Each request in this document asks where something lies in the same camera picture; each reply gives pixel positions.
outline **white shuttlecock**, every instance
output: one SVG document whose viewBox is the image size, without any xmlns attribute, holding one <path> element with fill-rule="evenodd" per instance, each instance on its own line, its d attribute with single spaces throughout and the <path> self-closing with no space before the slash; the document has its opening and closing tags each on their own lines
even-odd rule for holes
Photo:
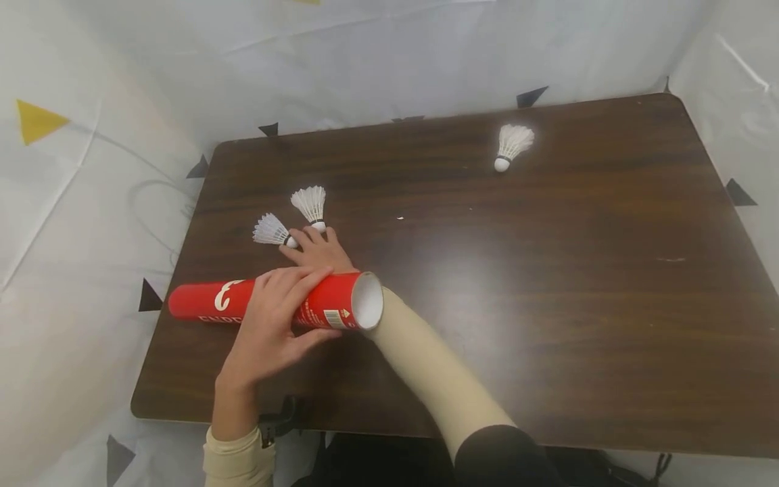
<svg viewBox="0 0 779 487">
<path fill-rule="evenodd" d="M 504 125 L 500 128 L 498 157 L 495 159 L 495 170 L 504 172 L 511 161 L 520 152 L 533 145 L 535 134 L 522 125 Z"/>
<path fill-rule="evenodd" d="M 322 186 L 309 186 L 299 189 L 290 198 L 292 205 L 300 210 L 312 227 L 323 233 L 327 228 L 323 219 L 325 210 L 325 189 Z"/>
<path fill-rule="evenodd" d="M 272 213 L 266 213 L 265 216 L 257 220 L 252 237 L 257 243 L 286 245 L 292 249 L 298 247 L 298 242 L 290 236 L 287 227 Z"/>
</svg>

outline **brown table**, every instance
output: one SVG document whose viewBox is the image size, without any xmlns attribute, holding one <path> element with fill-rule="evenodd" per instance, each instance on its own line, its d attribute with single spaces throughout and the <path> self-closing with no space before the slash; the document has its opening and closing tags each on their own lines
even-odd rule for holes
<svg viewBox="0 0 779 487">
<path fill-rule="evenodd" d="M 532 148 L 492 169 L 501 124 Z M 675 97 L 654 94 L 219 145 L 171 282 L 287 265 L 256 218 L 326 221 L 538 442 L 779 457 L 779 307 Z M 132 410 L 208 422 L 235 328 L 163 310 Z M 264 383 L 299 426 L 433 436 L 372 343 L 327 344 Z"/>
</svg>

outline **beige arm sleeve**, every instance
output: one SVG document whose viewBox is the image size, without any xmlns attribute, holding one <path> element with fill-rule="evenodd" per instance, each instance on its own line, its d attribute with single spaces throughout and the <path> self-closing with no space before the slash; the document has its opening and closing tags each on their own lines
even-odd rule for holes
<svg viewBox="0 0 779 487">
<path fill-rule="evenodd" d="M 430 411 L 452 460 L 471 433 L 515 426 L 430 325 L 389 289 L 381 322 L 368 336 Z"/>
<path fill-rule="evenodd" d="M 206 433 L 203 445 L 206 487 L 271 487 L 276 447 L 263 450 L 259 430 L 234 441 L 219 441 Z"/>
</svg>

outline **hand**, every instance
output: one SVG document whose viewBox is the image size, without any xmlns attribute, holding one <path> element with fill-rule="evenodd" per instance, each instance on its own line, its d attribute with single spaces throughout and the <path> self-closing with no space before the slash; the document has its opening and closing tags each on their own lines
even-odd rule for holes
<svg viewBox="0 0 779 487">
<path fill-rule="evenodd" d="M 333 269 L 289 267 L 257 277 L 252 297 L 220 378 L 234 388 L 253 388 L 258 381 L 300 360 L 338 330 L 311 330 L 295 337 L 290 329 L 295 310 Z"/>
<path fill-rule="evenodd" d="M 211 434 L 221 441 L 245 437 L 257 427 L 258 381 L 300 360 L 338 330 L 311 330 L 295 337 L 292 316 L 333 269 L 311 267 L 271 270 L 257 277 L 246 314 L 230 354 L 214 384 Z"/>
<path fill-rule="evenodd" d="M 351 264 L 349 256 L 338 242 L 336 231 L 332 228 L 328 227 L 326 230 L 327 240 L 314 227 L 303 228 L 303 231 L 292 229 L 290 235 L 298 241 L 303 252 L 290 249 L 286 245 L 281 245 L 279 250 L 299 266 L 329 266 L 336 274 L 359 272 Z"/>
</svg>

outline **white fabric wall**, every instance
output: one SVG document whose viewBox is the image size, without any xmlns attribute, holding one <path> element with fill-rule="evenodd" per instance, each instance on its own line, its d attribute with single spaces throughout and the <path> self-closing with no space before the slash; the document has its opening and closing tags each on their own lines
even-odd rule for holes
<svg viewBox="0 0 779 487">
<path fill-rule="evenodd" d="M 211 143 L 643 93 L 705 0 L 64 0 Z"/>
<path fill-rule="evenodd" d="M 729 2 L 689 50 L 714 2 L 0 3 L 0 484 L 202 482 L 202 426 L 129 414 L 157 318 L 139 300 L 143 280 L 166 291 L 202 181 L 187 174 L 215 143 L 262 136 L 259 126 L 489 111 L 545 86 L 539 104 L 643 93 L 684 55 L 671 88 L 723 178 L 759 201 L 739 212 L 777 283 L 779 16 L 746 3 Z M 716 33 L 751 55 L 768 90 Z M 71 122 L 25 146 L 16 99 Z M 622 458 L 650 459 L 635 455 Z M 675 462 L 669 485 L 726 485 L 693 458 Z"/>
<path fill-rule="evenodd" d="M 199 474 L 202 432 L 154 466 L 192 433 L 128 404 L 157 318 L 143 279 L 165 292 L 201 147 L 98 46 L 57 2 L 0 2 L 0 485 L 104 485 L 108 434 L 158 480 L 187 456 Z M 17 98 L 71 122 L 25 146 Z"/>
</svg>

